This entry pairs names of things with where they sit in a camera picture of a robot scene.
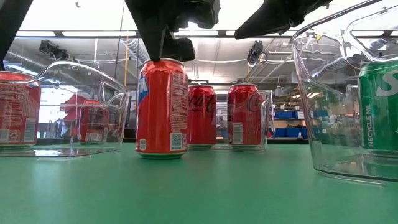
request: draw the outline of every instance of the soda can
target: soda can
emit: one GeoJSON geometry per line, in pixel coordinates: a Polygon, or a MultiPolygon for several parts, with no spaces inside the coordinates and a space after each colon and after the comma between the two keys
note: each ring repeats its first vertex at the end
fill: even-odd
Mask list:
{"type": "Polygon", "coordinates": [[[263,149],[267,115],[257,86],[237,84],[228,92],[228,135],[234,149],[263,149]]]}
{"type": "Polygon", "coordinates": [[[181,62],[144,64],[138,83],[136,151],[145,159],[176,159],[187,151],[188,77],[181,62]]]}
{"type": "Polygon", "coordinates": [[[0,72],[0,149],[35,145],[41,89],[30,75],[0,72]]]}
{"type": "Polygon", "coordinates": [[[368,63],[359,74],[362,147],[398,156],[398,62],[368,63]]]}
{"type": "Polygon", "coordinates": [[[216,144],[216,95],[209,85],[188,88],[188,147],[216,144]]]}
{"type": "Polygon", "coordinates": [[[98,100],[84,100],[80,110],[78,139],[82,144],[101,144],[108,138],[109,111],[98,100]]]}

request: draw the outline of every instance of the red object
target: red object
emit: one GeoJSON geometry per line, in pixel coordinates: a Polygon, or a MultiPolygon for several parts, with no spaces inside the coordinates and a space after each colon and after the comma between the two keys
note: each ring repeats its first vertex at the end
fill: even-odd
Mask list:
{"type": "MultiPolygon", "coordinates": [[[[85,100],[85,105],[100,105],[98,100],[85,100]]],[[[106,142],[109,128],[109,111],[102,106],[84,106],[80,111],[79,141],[106,142]]]]}
{"type": "Polygon", "coordinates": [[[30,79],[30,75],[0,72],[0,146],[36,144],[40,85],[37,81],[12,82],[30,79]]]}
{"type": "Polygon", "coordinates": [[[138,84],[137,146],[146,154],[187,151],[188,77],[182,63],[146,62],[138,84]]]}
{"type": "Polygon", "coordinates": [[[228,135],[232,145],[258,146],[263,143],[261,103],[253,84],[237,84],[228,92],[228,135]]]}
{"type": "Polygon", "coordinates": [[[188,88],[188,144],[216,144],[216,95],[208,85],[188,88]]]}

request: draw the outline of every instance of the can rim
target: can rim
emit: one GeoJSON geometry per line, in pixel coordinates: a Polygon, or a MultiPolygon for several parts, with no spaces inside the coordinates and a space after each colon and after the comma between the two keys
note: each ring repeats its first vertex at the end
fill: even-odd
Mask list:
{"type": "Polygon", "coordinates": [[[240,85],[257,86],[256,84],[252,84],[252,83],[238,83],[238,84],[235,84],[235,85],[231,85],[231,87],[233,87],[233,86],[240,86],[240,85]]]}
{"type": "Polygon", "coordinates": [[[193,87],[193,86],[211,87],[212,89],[214,89],[211,85],[200,85],[200,84],[190,85],[189,87],[193,87]]]}
{"type": "MultiPolygon", "coordinates": [[[[168,60],[168,61],[171,61],[171,62],[176,62],[176,63],[179,63],[180,65],[182,65],[185,68],[185,65],[182,62],[180,62],[179,60],[175,60],[175,59],[171,59],[171,58],[160,58],[160,60],[168,60]]],[[[153,60],[149,59],[149,60],[146,60],[144,63],[147,63],[147,62],[153,62],[153,60]]]]}

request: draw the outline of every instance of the nutrition label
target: nutrition label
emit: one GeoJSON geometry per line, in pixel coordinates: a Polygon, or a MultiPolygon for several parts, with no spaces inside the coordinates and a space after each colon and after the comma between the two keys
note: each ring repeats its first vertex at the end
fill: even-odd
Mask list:
{"type": "Polygon", "coordinates": [[[40,88],[25,84],[0,84],[1,143],[34,143],[40,88]]]}
{"type": "Polygon", "coordinates": [[[188,77],[173,74],[170,96],[171,133],[170,150],[187,149],[188,77]]]}

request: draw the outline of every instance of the coca-cola can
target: coca-cola can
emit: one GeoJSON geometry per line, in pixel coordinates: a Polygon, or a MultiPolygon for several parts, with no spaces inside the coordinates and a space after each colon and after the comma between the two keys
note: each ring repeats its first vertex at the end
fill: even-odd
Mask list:
{"type": "Polygon", "coordinates": [[[100,144],[106,142],[109,129],[109,111],[98,100],[84,100],[80,110],[79,142],[100,144]]]}
{"type": "Polygon", "coordinates": [[[144,64],[138,80],[136,151],[145,159],[176,159],[187,151],[188,77],[181,62],[144,64]]]}
{"type": "Polygon", "coordinates": [[[26,148],[37,142],[41,89],[32,79],[21,73],[0,72],[1,149],[26,148]]]}
{"type": "Polygon", "coordinates": [[[209,85],[188,88],[188,147],[216,144],[216,95],[209,85]]]}
{"type": "Polygon", "coordinates": [[[233,148],[263,149],[266,111],[263,96],[253,84],[237,84],[228,92],[228,137],[233,148]]]}

